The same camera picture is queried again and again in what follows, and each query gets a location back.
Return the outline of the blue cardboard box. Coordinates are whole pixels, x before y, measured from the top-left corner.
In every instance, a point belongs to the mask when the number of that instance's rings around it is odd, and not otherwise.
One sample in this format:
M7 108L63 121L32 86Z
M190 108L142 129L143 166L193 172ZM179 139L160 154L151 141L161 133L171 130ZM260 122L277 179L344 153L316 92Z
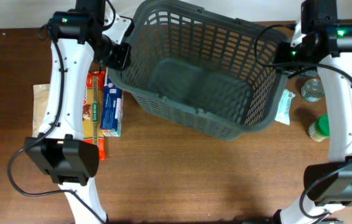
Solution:
M123 118L123 91L109 77L109 69L104 78L103 110L101 131L104 137L120 137Z

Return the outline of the grey plastic shopping basket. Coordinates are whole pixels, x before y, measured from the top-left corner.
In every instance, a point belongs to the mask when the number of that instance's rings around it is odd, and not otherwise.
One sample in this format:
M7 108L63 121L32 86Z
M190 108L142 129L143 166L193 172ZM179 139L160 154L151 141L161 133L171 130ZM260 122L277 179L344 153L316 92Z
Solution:
M144 1L133 21L131 64L108 76L146 112L222 140L274 122L285 34L183 1Z

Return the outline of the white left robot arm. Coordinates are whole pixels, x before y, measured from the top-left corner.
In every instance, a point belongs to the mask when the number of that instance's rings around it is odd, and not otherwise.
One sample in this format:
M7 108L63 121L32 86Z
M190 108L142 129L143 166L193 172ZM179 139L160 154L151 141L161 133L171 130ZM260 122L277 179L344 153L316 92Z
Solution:
M44 25L52 41L49 98L38 135L27 138L22 150L59 186L76 223L109 221L95 184L99 149L84 141L83 99L92 63L119 71L130 64L124 38L133 27L107 0L77 1Z

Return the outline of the orange spaghetti packet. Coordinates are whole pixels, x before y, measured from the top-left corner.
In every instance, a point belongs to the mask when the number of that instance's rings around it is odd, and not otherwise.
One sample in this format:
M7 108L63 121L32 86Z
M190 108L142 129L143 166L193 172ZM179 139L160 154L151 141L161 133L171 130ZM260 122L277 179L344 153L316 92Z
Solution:
M98 146L101 161L106 159L105 137L101 131L104 78L104 71L88 73L82 110L84 141Z

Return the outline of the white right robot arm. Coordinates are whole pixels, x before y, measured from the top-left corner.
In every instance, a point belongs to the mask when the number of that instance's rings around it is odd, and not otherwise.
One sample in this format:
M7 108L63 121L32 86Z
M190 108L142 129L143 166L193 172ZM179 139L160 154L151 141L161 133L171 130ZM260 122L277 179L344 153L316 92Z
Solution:
M306 168L301 196L274 215L275 223L320 223L352 206L352 24L339 20L335 1L304 1L300 13L274 66L294 74L316 69L330 125L329 161Z

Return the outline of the beige grain bag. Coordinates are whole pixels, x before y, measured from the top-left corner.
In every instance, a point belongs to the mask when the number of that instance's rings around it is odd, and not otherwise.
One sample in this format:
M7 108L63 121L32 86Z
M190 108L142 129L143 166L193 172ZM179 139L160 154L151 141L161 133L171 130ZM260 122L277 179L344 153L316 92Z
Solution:
M34 111L32 119L32 136L36 138L42 124L49 97L49 84L34 85Z

